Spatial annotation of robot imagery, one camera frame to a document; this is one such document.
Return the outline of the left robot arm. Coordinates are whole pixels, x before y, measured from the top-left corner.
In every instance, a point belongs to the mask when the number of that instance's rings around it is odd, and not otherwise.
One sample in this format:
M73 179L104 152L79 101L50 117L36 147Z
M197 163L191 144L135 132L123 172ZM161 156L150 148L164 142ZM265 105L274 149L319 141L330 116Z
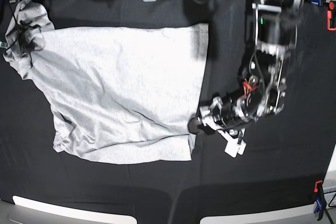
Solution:
M285 104L291 51L297 44L297 23L303 0L254 0L254 48L241 73L242 93L216 96L201 106L190 127L219 133L225 153L243 155L245 129L264 116L279 114Z

